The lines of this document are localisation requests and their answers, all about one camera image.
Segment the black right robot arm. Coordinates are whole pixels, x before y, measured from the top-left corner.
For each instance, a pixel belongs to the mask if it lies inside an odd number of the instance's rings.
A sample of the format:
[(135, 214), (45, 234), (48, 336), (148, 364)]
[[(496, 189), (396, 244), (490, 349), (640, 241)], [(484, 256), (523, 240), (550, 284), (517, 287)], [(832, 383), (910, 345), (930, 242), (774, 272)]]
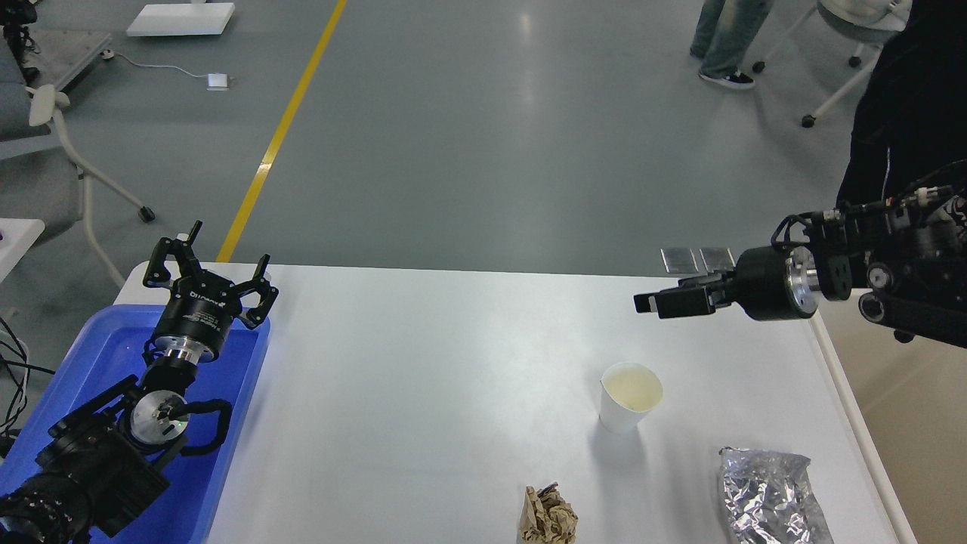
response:
[(640, 314), (697, 317), (737, 304), (758, 321), (811, 318), (817, 297), (846, 301), (901, 343), (965, 347), (965, 162), (897, 196), (786, 216), (769, 244), (706, 266), (673, 288), (633, 296)]

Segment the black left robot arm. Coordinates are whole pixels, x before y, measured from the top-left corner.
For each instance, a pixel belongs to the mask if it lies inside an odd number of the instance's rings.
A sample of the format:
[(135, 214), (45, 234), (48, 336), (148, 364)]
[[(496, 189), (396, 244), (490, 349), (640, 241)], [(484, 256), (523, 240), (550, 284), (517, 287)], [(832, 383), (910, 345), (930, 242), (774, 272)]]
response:
[(129, 375), (49, 427), (36, 456), (39, 472), (2, 496), (4, 543), (88, 543), (91, 531), (114, 536), (168, 488), (163, 469), (178, 456), (204, 456), (227, 441), (229, 400), (188, 400), (198, 368), (217, 360), (233, 323), (268, 320), (279, 290), (266, 276), (269, 255), (252, 278), (231, 281), (200, 264), (193, 242), (159, 239), (143, 285), (169, 300), (145, 341), (142, 376)]

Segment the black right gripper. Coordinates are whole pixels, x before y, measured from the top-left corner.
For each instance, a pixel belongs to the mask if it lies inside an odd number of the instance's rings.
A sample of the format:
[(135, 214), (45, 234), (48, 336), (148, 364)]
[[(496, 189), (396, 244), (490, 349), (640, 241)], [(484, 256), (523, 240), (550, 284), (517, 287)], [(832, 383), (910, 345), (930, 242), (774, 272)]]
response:
[(804, 247), (746, 250), (733, 272), (680, 279), (677, 286), (633, 296), (638, 314), (660, 318), (704, 317), (733, 303), (758, 321), (809, 318), (818, 287), (811, 252)]

